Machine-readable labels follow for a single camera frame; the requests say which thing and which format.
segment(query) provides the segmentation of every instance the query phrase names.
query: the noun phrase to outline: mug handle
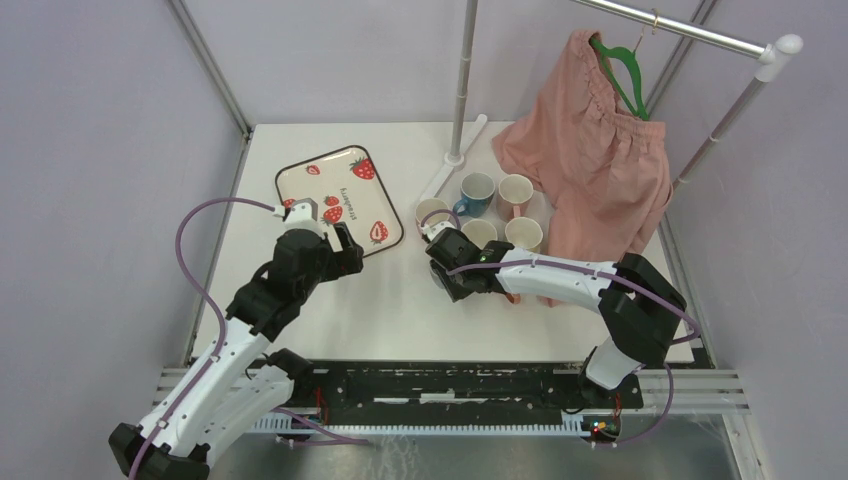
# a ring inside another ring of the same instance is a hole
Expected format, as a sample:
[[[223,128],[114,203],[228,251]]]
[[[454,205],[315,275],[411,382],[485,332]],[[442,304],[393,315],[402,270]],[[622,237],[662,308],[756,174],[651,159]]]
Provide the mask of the mug handle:
[[[460,217],[463,215],[469,215],[468,200],[460,198],[459,201],[456,202],[453,206],[453,213],[459,215]]]

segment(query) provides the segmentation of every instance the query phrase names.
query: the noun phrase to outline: green hanger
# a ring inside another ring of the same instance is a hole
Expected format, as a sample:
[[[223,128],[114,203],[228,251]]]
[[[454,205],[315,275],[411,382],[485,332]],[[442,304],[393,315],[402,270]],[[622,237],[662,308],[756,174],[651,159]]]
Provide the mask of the green hanger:
[[[624,100],[624,103],[627,105],[627,108],[630,109],[630,112],[642,120],[648,120],[648,112],[645,110],[645,104],[642,102],[642,71],[639,69],[639,62],[636,61],[636,54],[624,47],[607,48],[600,40],[598,40],[597,37],[592,37],[589,40],[589,44],[601,54],[601,65],[607,72],[607,76],[612,82],[612,86],[615,87],[618,94],[621,95],[622,100]],[[612,73],[612,69],[605,61],[607,58],[620,60],[621,63],[627,67],[627,72],[630,73],[630,79],[633,81],[633,94],[636,95],[636,108],[633,108],[633,104],[630,103],[630,99],[627,98],[627,95],[624,94],[624,90],[622,90],[621,85],[619,85],[618,81],[616,81],[615,76]]]

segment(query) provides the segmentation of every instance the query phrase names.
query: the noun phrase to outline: gray wall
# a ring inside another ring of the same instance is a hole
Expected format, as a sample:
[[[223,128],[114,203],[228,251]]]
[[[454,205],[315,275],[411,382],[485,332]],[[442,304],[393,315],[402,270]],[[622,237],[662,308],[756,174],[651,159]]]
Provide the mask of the gray wall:
[[[239,141],[164,1],[0,1],[0,478],[118,478],[109,433],[191,324],[174,231]]]
[[[462,0],[186,3],[256,123],[452,118]],[[630,3],[689,18],[698,0]],[[568,0],[480,2],[466,118],[514,120],[529,112],[576,28],[598,28],[607,44],[628,46],[641,30]],[[676,41],[664,32],[651,37],[648,29],[639,50],[646,92]]]
[[[712,344],[740,371],[781,480],[848,469],[846,18],[842,0],[721,3],[711,26],[763,41],[798,33],[806,46],[670,209]],[[755,69],[695,48],[657,113],[673,174]]]

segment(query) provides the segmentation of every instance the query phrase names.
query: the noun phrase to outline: white table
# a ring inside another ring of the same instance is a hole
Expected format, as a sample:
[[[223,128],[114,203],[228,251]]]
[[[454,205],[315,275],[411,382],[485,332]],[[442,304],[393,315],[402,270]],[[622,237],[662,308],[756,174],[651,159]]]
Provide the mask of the white table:
[[[467,154],[466,166],[440,197],[452,205],[459,182],[474,171],[498,181],[490,147],[508,122],[490,123]],[[287,347],[306,358],[337,360],[561,361],[586,358],[608,336],[601,317],[573,305],[548,308],[535,298],[510,305],[501,295],[472,295],[452,303],[430,276],[429,257],[413,215],[418,197],[441,167],[450,143],[449,123],[259,125],[253,135],[237,196],[278,204],[274,177],[290,164],[357,144],[368,149],[401,217],[401,243],[365,259],[362,273],[316,288],[300,317],[283,330],[268,353]],[[503,222],[490,208],[503,239]],[[547,229],[551,208],[536,192],[528,216]],[[226,308],[235,291],[271,259],[279,220],[262,209],[236,205],[227,225],[210,293]],[[657,235],[644,255],[669,278]],[[217,335],[207,306],[194,354]],[[681,324],[677,336],[684,335]],[[691,362],[688,345],[668,359]]]

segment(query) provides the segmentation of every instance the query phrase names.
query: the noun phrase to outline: metal floor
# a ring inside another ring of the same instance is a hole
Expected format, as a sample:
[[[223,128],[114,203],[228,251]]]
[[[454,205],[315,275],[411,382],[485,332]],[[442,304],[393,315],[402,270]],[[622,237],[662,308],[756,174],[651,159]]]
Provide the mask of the metal floor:
[[[636,434],[652,417],[626,416]],[[738,479],[721,416],[670,417],[652,436],[593,451],[576,438],[371,437],[373,447],[290,450],[270,435],[245,435],[211,480]]]

